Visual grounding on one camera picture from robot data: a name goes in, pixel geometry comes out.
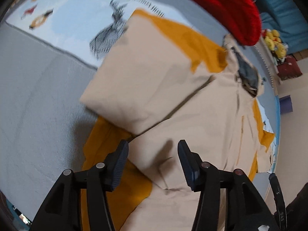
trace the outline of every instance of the blue cushion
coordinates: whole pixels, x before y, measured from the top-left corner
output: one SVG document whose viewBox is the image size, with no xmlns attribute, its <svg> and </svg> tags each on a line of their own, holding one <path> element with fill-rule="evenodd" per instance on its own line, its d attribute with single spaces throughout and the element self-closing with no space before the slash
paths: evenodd
<svg viewBox="0 0 308 231">
<path fill-rule="evenodd" d="M 257 0 L 262 28 L 276 29 L 288 54 L 308 49 L 308 23 L 293 0 Z"/>
</svg>

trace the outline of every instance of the beige cloth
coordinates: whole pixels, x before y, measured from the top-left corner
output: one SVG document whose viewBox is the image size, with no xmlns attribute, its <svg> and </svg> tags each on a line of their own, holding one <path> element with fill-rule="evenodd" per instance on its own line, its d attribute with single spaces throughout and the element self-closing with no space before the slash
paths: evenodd
<svg viewBox="0 0 308 231">
<path fill-rule="evenodd" d="M 226 37 L 226 47 L 232 38 Z M 190 150 L 218 169 L 241 168 L 250 173 L 255 154 L 258 170 L 270 168 L 266 148 L 260 144 L 253 112 L 254 98 L 236 79 L 237 61 L 229 53 L 228 67 L 201 89 L 170 119 L 130 142 L 130 161 L 154 182 L 152 192 L 129 216 L 122 231 L 189 230 L 196 213 L 199 193 L 191 192 L 177 154 L 185 139 Z M 219 226 L 224 225 L 225 195 L 221 191 Z"/>
<path fill-rule="evenodd" d="M 127 31 L 111 48 L 80 101 L 138 135 L 163 120 L 210 78 L 204 61 L 198 60 L 196 66 L 187 53 L 208 52 L 207 59 L 218 62 L 224 49 L 184 25 L 142 11 L 135 11 L 126 26 Z M 172 33 L 172 26 L 178 26 L 179 31 L 167 36 L 164 32 Z M 196 39 L 189 33 L 201 38 L 195 45 L 205 42 L 202 48 L 196 49 Z"/>
</svg>

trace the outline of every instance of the yellow duck toy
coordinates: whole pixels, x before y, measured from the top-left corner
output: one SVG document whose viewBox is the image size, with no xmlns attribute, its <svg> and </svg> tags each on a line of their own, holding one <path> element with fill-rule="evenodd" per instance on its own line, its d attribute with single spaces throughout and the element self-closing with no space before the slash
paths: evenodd
<svg viewBox="0 0 308 231">
<path fill-rule="evenodd" d="M 265 42 L 265 44 L 267 45 L 267 47 L 269 48 L 270 51 L 274 51 L 275 50 L 275 43 L 268 36 L 266 36 L 264 38 L 264 42 Z"/>
<path fill-rule="evenodd" d="M 275 29 L 272 30 L 272 34 L 273 34 L 274 37 L 280 37 L 279 32 Z"/>
<path fill-rule="evenodd" d="M 275 53 L 278 58 L 281 58 L 281 59 L 284 58 L 287 55 L 285 46 L 281 43 L 277 43 Z"/>
<path fill-rule="evenodd" d="M 271 31 L 267 31 L 266 32 L 266 36 L 269 38 L 269 39 L 271 39 L 271 40 L 273 40 L 275 37 L 274 37 L 274 35 L 273 35 L 273 33 L 271 32 Z"/>
<path fill-rule="evenodd" d="M 281 43 L 282 42 L 279 37 L 276 37 L 276 39 L 274 41 L 276 41 L 277 43 Z"/>
</svg>

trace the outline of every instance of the bed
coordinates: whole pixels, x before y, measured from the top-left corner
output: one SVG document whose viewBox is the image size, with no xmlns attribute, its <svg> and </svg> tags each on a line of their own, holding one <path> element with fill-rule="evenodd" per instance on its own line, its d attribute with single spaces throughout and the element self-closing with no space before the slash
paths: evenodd
<svg viewBox="0 0 308 231">
<path fill-rule="evenodd" d="M 13 4 L 0 27 L 0 190 L 33 220 L 61 172 L 66 168 L 81 170 L 82 148 L 97 115 L 80 104 L 79 98 L 97 66 L 78 52 L 59 48 L 9 23 L 10 15 L 25 1 Z M 184 23 L 219 45 L 228 33 L 192 0 L 152 1 L 179 12 Z M 280 110 L 271 75 L 258 48 L 243 47 L 242 51 L 266 78 L 259 102 L 276 134 L 278 147 Z M 265 197 L 268 174 L 257 174 L 254 183 Z"/>
</svg>

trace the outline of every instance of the penguin print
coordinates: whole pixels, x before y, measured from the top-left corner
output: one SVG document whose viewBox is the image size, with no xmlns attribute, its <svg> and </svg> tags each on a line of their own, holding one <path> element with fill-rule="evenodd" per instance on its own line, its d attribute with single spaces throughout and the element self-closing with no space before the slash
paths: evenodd
<svg viewBox="0 0 308 231">
<path fill-rule="evenodd" d="M 35 28 L 38 28 L 39 26 L 43 25 L 46 21 L 47 21 L 47 18 L 52 14 L 53 12 L 53 9 L 51 10 L 48 10 L 46 11 L 44 14 L 36 17 L 31 25 L 29 26 L 29 29 L 35 29 Z"/>
</svg>

